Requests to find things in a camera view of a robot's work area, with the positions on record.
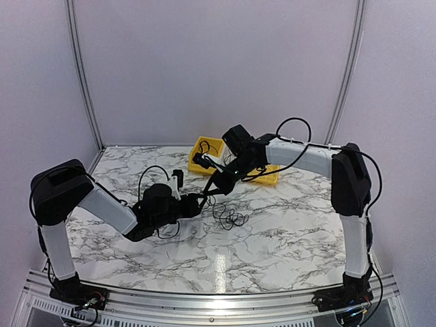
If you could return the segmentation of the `left aluminium corner post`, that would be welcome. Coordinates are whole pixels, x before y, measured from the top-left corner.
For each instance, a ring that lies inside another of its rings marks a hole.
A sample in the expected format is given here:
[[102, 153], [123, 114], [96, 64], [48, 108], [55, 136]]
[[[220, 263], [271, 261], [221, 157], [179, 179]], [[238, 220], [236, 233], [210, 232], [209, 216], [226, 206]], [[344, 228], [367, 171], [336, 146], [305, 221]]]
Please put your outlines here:
[[102, 134], [97, 122], [97, 116], [95, 113], [93, 99], [91, 96], [91, 90], [87, 81], [87, 74], [84, 66], [84, 60], [81, 51], [80, 37], [78, 30], [78, 21], [76, 17], [76, 4], [75, 1], [65, 0], [65, 11], [67, 16], [67, 26], [69, 31], [69, 38], [72, 43], [72, 55], [74, 65], [76, 68], [76, 74], [78, 77], [78, 84], [80, 94], [82, 96], [84, 109], [91, 129], [91, 134], [99, 152], [105, 150], [105, 144], [102, 139]]

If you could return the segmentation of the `yellow plastic bin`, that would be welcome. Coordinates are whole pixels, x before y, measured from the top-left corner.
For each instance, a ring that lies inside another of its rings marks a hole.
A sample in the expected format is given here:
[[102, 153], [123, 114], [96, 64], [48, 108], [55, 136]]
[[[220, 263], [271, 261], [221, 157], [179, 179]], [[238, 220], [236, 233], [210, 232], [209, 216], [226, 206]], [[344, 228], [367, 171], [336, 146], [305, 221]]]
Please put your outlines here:
[[216, 170], [214, 167], [205, 169], [200, 164], [195, 163], [193, 159], [196, 155], [206, 155], [218, 164], [222, 164], [224, 150], [225, 143], [222, 139], [200, 136], [189, 154], [188, 171], [197, 174], [213, 174]]
[[268, 165], [264, 168], [256, 168], [247, 175], [248, 181], [265, 185], [276, 185], [279, 180], [279, 173], [276, 172], [281, 166]]

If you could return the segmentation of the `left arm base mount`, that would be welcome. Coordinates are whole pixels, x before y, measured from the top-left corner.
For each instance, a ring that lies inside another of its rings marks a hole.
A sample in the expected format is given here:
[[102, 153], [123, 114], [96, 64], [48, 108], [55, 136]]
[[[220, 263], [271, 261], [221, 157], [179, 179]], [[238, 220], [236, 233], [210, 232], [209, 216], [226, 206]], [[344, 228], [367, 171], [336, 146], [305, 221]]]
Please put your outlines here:
[[78, 273], [64, 280], [54, 278], [51, 286], [50, 297], [56, 300], [83, 309], [93, 307], [97, 310], [104, 310], [106, 307], [109, 295], [108, 289], [83, 283]]

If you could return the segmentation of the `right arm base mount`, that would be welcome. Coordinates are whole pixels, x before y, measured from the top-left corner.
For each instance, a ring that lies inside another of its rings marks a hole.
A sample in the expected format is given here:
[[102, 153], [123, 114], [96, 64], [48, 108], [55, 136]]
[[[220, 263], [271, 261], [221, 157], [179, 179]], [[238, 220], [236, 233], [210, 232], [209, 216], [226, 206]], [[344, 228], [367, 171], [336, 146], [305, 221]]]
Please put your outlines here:
[[373, 293], [369, 279], [372, 271], [369, 270], [361, 278], [351, 277], [346, 273], [342, 276], [342, 285], [315, 291], [311, 302], [319, 312], [344, 309], [373, 300]]

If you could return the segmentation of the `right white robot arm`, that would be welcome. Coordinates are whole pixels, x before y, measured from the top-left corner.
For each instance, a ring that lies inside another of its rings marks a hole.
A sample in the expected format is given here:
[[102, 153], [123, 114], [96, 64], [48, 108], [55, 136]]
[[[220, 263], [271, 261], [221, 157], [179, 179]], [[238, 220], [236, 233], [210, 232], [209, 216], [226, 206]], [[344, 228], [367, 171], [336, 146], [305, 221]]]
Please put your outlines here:
[[204, 153], [193, 159], [203, 168], [216, 169], [211, 182], [217, 194], [228, 195], [237, 182], [268, 175], [268, 165], [276, 165], [278, 172], [298, 168], [330, 179], [330, 202], [340, 217], [345, 241], [344, 285], [337, 298], [344, 305], [354, 304], [364, 294], [362, 283], [373, 271], [369, 213], [378, 199], [371, 196], [372, 181], [365, 164], [371, 156], [351, 142], [344, 146], [316, 144], [285, 138], [277, 131], [254, 138], [242, 125], [229, 129], [222, 139], [234, 156], [232, 161], [222, 164]]

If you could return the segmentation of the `white plastic bin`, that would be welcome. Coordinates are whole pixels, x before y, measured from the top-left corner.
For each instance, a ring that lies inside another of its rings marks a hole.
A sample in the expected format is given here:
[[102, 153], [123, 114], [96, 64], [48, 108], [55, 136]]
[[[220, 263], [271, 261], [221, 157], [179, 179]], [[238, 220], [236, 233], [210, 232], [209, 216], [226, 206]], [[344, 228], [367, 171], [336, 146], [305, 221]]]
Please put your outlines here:
[[228, 164], [230, 164], [230, 162], [235, 159], [235, 155], [231, 152], [230, 149], [227, 149], [224, 153], [223, 156], [223, 164], [224, 166], [227, 166]]

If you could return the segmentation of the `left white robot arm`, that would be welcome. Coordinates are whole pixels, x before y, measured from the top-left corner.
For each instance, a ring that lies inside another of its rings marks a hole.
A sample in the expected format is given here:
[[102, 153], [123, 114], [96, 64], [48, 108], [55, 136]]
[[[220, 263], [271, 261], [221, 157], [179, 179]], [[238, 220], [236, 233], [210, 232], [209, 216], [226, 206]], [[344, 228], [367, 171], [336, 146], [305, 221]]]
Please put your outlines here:
[[66, 231], [67, 216], [81, 208], [112, 226], [131, 242], [148, 238], [158, 229], [201, 213], [199, 195], [181, 195], [178, 177], [147, 188], [128, 206], [89, 175], [82, 163], [72, 159], [41, 172], [30, 184], [29, 208], [37, 222], [42, 249], [50, 260], [60, 293], [72, 303], [86, 297], [77, 280]]

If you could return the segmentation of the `aluminium front rail frame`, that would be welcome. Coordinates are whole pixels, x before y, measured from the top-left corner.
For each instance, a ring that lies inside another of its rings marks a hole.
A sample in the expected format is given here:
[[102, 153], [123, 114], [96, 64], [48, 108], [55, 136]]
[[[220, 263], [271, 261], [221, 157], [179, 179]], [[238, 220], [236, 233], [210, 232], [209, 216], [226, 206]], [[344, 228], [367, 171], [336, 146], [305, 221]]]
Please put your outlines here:
[[391, 274], [371, 279], [370, 303], [325, 312], [314, 304], [314, 289], [243, 295], [105, 289], [96, 326], [339, 326], [365, 309], [366, 326], [410, 326]]

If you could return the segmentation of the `left yellow plastic bin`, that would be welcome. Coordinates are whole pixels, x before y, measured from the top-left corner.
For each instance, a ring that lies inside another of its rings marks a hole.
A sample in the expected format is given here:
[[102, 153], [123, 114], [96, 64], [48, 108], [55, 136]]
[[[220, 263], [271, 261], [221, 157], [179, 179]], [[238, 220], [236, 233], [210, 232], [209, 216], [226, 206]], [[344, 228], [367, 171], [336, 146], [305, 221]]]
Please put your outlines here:
[[195, 163], [193, 159], [196, 155], [206, 155], [218, 164], [222, 164], [224, 150], [225, 143], [222, 139], [200, 136], [189, 154], [188, 171], [197, 174], [213, 174], [216, 170], [214, 167], [205, 169], [200, 164]]

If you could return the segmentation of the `right yellow plastic bin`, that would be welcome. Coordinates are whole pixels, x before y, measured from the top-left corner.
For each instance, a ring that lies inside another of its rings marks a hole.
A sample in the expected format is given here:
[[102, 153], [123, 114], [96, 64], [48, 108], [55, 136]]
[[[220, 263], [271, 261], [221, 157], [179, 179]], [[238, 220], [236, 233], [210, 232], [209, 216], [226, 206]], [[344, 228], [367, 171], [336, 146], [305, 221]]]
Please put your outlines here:
[[276, 172], [281, 166], [268, 165], [264, 168], [256, 168], [247, 175], [248, 181], [265, 185], [276, 185], [279, 180], [279, 173]]

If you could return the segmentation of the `right aluminium corner post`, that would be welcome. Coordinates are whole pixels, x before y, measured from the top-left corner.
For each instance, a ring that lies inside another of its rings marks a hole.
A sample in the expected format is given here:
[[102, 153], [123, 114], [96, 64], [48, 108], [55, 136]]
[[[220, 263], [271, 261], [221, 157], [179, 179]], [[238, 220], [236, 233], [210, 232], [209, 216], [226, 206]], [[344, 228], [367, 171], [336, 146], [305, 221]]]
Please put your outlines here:
[[326, 136], [324, 138], [324, 144], [332, 143], [339, 129], [340, 120], [345, 110], [347, 95], [349, 92], [350, 84], [352, 82], [352, 77], [358, 60], [358, 54], [362, 41], [362, 34], [364, 31], [364, 21], [365, 21], [366, 11], [367, 11], [367, 1], [358, 0], [356, 2], [356, 12], [354, 15], [352, 36], [349, 43], [349, 50], [345, 62], [345, 69], [343, 72], [343, 77], [339, 87], [337, 99], [334, 105], [334, 110], [328, 125]]

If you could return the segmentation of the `aluminium corner post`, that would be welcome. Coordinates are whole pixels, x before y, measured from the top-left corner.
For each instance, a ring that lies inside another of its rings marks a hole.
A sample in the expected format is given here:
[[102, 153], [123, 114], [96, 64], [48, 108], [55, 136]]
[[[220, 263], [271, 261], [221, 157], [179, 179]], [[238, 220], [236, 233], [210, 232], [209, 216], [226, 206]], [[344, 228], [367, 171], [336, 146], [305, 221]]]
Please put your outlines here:
[[93, 99], [91, 96], [91, 90], [87, 81], [87, 74], [84, 66], [84, 60], [81, 51], [80, 37], [78, 30], [78, 21], [76, 17], [76, 4], [75, 1], [65, 0], [65, 11], [67, 16], [67, 26], [69, 31], [69, 38], [72, 43], [72, 55], [74, 65], [76, 68], [76, 74], [78, 77], [78, 84], [80, 94], [82, 96], [84, 109], [91, 129], [91, 134], [99, 152], [105, 150], [105, 144], [102, 139], [102, 134], [97, 122], [97, 116], [95, 113]]
[[358, 60], [358, 54], [362, 41], [362, 34], [364, 31], [364, 21], [365, 21], [366, 11], [367, 11], [367, 1], [358, 0], [356, 2], [356, 12], [354, 15], [352, 36], [349, 43], [349, 50], [345, 62], [345, 69], [343, 72], [343, 77], [339, 87], [337, 99], [334, 105], [334, 110], [328, 125], [326, 136], [324, 138], [324, 144], [332, 143], [339, 129], [340, 120], [345, 110], [347, 95], [349, 92], [350, 84], [352, 82], [352, 77]]

